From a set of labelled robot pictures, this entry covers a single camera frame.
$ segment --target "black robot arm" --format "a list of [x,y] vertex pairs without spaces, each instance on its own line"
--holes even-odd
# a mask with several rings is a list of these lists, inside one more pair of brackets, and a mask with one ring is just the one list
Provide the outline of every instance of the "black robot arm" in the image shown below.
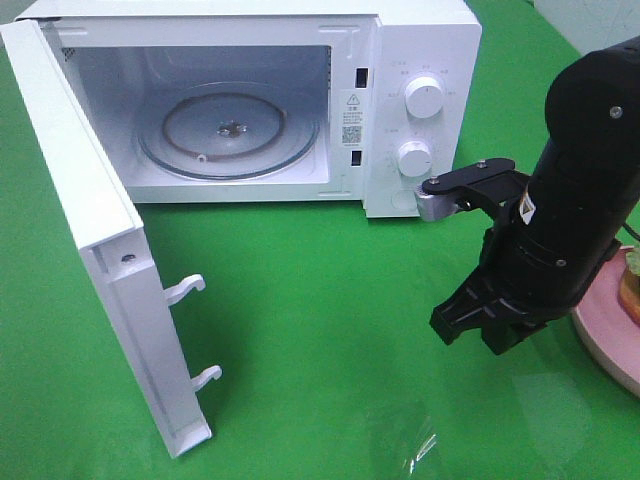
[[484,210],[478,266],[431,316],[450,344],[480,328],[500,354],[569,313],[620,244],[640,197],[640,37],[592,52],[554,80],[549,140],[533,174],[489,159],[427,180],[423,219]]

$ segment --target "green tablecloth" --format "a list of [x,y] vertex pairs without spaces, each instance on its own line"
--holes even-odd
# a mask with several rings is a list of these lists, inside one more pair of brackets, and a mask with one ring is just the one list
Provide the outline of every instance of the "green tablecloth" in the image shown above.
[[[578,55],[525,1],[469,3],[484,33],[455,165],[531,172],[547,88]],[[640,478],[640,404],[569,318],[501,357],[428,327],[488,218],[367,220],[359,203],[139,207],[163,283],[207,281],[172,309],[191,372],[225,371],[198,394],[216,436],[171,460],[4,52],[0,91],[0,477],[393,479],[432,431],[414,478]]]

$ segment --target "sticker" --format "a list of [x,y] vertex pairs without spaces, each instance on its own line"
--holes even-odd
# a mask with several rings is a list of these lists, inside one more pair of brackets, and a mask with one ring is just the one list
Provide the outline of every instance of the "sticker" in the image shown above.
[[526,225],[529,225],[529,223],[531,223],[531,219],[533,218],[533,214],[536,213],[536,205],[535,203],[533,203],[533,200],[531,200],[531,197],[529,196],[529,190],[527,189],[525,189],[524,193],[522,194],[518,211],[520,212],[520,218],[522,218],[522,221]]
[[363,90],[340,92],[340,137],[343,147],[360,147],[364,140],[366,97]]

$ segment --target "white knob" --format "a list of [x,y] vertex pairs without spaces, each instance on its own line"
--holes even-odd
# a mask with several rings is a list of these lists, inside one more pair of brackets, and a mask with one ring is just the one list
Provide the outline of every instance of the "white knob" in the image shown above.
[[431,152],[423,142],[407,142],[398,151],[398,169],[406,177],[421,177],[431,170]]
[[407,85],[404,101],[407,110],[416,118],[432,117],[444,102],[442,85],[433,77],[418,77]]

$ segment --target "glass turntable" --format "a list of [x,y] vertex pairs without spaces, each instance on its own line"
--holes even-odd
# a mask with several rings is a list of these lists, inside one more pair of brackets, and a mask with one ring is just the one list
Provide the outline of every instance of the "glass turntable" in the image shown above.
[[142,151],[160,167],[202,180],[280,170],[313,146],[319,130],[303,93],[253,82],[156,92],[137,119]]

